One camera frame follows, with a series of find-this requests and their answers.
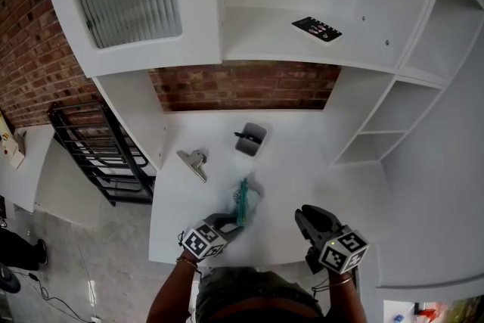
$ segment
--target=red object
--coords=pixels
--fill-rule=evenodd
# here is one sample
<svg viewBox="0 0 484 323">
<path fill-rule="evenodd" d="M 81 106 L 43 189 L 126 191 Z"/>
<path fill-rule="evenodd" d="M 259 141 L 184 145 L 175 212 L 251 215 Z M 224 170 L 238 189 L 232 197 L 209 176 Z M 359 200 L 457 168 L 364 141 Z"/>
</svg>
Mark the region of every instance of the red object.
<svg viewBox="0 0 484 323">
<path fill-rule="evenodd" d="M 438 313 L 436 309 L 424 309 L 423 311 L 420 311 L 418 315 L 425 316 L 430 321 L 434 321 L 440 316 L 440 313 Z"/>
</svg>

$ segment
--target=desk surface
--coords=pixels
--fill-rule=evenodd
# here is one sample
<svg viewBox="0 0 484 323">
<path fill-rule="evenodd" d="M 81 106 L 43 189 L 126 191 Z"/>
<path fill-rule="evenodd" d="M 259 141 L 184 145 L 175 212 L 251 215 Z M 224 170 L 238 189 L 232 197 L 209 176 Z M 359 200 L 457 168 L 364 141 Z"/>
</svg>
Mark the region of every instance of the desk surface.
<svg viewBox="0 0 484 323">
<path fill-rule="evenodd" d="M 304 260 L 309 243 L 294 211 L 313 204 L 335 213 L 369 241 L 388 230 L 388 187 L 380 163 L 328 168 L 319 129 L 323 115 L 307 111 L 232 111 L 167 115 L 163 166 L 157 174 L 150 227 L 150 260 L 175 262 L 177 235 L 209 214 L 224 210 L 232 188 L 245 176 L 262 193 L 252 221 L 222 255 L 206 266 L 260 266 Z M 246 122 L 268 129 L 259 157 L 234 150 Z M 200 149 L 207 155 L 203 183 L 176 155 Z"/>
<path fill-rule="evenodd" d="M 54 136 L 50 125 L 18 129 L 25 134 L 26 156 L 18 169 L 10 165 L 10 157 L 0 155 L 0 195 L 27 211 L 33 212 L 42 167 Z"/>
</svg>

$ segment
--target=person's arm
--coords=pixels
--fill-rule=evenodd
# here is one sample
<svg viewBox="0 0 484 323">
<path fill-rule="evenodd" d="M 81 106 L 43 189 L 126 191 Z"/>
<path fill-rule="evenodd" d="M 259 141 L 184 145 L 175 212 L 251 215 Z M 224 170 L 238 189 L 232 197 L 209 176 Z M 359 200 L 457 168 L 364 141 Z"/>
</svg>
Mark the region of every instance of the person's arm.
<svg viewBox="0 0 484 323">
<path fill-rule="evenodd" d="M 186 250 L 181 256 L 197 263 L 197 258 Z M 189 263 L 182 260 L 176 264 L 151 305 L 147 323 L 185 323 L 194 274 L 195 268 Z"/>
<path fill-rule="evenodd" d="M 336 285 L 351 277 L 349 273 L 338 275 L 328 270 L 330 285 Z M 338 323 L 367 323 L 365 311 L 356 292 L 353 280 L 330 288 L 331 308 L 327 314 L 330 321 Z"/>
</svg>

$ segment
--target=metal binder clip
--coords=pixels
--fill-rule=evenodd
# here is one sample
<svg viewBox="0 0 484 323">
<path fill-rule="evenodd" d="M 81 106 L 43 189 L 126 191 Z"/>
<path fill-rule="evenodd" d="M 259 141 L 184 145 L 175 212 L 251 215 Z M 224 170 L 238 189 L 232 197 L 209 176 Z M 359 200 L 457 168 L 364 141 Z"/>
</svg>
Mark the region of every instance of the metal binder clip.
<svg viewBox="0 0 484 323">
<path fill-rule="evenodd" d="M 206 182 L 205 172 L 202 170 L 202 165 L 206 163 L 206 156 L 199 150 L 192 151 L 190 155 L 183 151 L 176 151 L 176 154 L 180 156 L 181 160 L 195 172 L 203 182 Z"/>
</svg>

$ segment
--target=white wall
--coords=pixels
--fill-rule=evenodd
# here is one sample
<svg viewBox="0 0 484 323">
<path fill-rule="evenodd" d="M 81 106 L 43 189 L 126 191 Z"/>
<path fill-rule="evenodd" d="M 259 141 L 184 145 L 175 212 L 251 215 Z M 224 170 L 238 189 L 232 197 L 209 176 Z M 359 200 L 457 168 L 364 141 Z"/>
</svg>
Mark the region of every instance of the white wall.
<svg viewBox="0 0 484 323">
<path fill-rule="evenodd" d="M 484 32 L 383 168 L 395 230 L 379 244 L 381 284 L 439 289 L 463 281 L 472 286 L 455 299 L 484 293 Z"/>
</svg>

